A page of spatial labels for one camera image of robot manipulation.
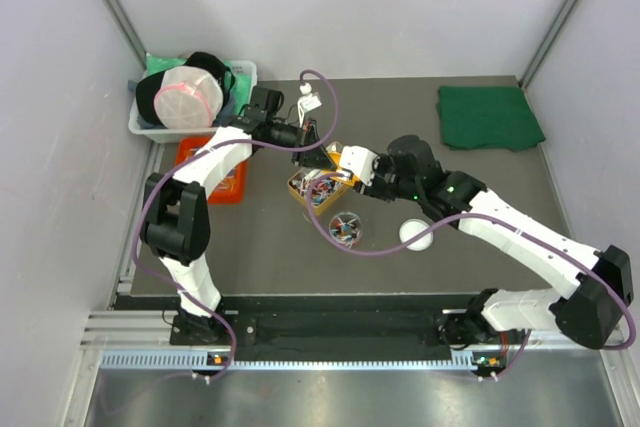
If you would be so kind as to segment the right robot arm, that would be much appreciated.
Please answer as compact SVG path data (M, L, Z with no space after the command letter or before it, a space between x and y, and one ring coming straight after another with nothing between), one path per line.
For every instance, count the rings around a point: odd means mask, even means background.
M614 245L598 250L545 227L471 175L443 169L416 135L395 139L384 154L347 147L339 167L358 193L413 201L434 226L451 223L547 283L542 290L478 294L462 320L474 340L487 343L510 330L556 330L583 347L609 348L634 297L624 250Z

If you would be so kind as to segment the clear plastic cup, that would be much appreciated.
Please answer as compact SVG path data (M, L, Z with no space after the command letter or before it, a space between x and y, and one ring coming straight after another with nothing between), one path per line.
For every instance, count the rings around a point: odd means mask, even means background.
M361 240L363 224L354 212L339 212L331 218L328 233L334 241L351 249Z

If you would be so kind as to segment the yellow plastic scoop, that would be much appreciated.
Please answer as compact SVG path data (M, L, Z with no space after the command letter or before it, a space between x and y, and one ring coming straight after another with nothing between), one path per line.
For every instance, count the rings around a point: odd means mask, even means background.
M337 151L329 151L328 155L333 162L333 170L331 171L329 178L347 185L348 187L353 187L359 179L353 172L340 166L342 154Z

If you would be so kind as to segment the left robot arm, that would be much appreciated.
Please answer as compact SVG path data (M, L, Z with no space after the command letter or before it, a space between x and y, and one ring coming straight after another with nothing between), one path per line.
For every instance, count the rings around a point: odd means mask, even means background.
M177 284L180 321L174 328L199 342L212 344L226 334L227 321L216 313L221 294L206 262L211 228L208 198L239 164L266 144L295 151L298 166L333 170L335 162L320 143L316 122L304 114L321 106L319 94L308 83L300 86L297 102L299 124L279 119L282 93L256 88L241 115L224 118L204 148L164 179L155 173L145 185L149 210L143 221L141 241L167 268Z

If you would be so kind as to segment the white round lid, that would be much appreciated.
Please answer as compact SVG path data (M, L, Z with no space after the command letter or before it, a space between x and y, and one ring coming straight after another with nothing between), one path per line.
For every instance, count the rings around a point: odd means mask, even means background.
M434 240L430 225L420 219L406 220L399 229L399 239L410 251L419 252L428 249Z

